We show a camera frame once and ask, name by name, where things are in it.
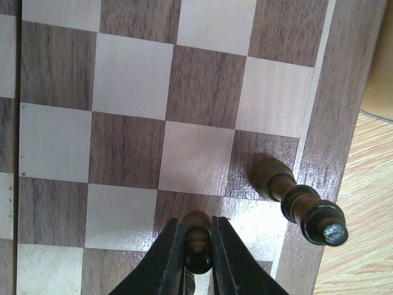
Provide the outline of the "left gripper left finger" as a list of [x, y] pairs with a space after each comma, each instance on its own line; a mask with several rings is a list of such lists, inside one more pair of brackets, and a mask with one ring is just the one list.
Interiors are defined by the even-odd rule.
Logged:
[[137, 267], [111, 294], [184, 294], [185, 229], [171, 218]]

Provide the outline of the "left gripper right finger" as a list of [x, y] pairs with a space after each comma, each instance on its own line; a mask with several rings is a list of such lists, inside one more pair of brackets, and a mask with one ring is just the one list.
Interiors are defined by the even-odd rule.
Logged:
[[215, 294], [287, 294], [258, 264], [229, 220], [212, 217]]

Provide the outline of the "dark chess piece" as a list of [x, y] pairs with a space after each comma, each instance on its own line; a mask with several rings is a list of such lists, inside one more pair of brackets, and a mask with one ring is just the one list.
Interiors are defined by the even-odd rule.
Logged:
[[281, 204], [284, 217], [299, 226], [303, 236], [314, 245], [340, 246], [348, 239], [342, 209], [324, 200], [310, 186], [297, 184], [292, 170], [275, 158], [257, 162], [250, 182], [261, 197]]
[[184, 294], [194, 294], [194, 275], [203, 275], [212, 268], [211, 218], [200, 211], [194, 211], [182, 218], [185, 229], [184, 253]]

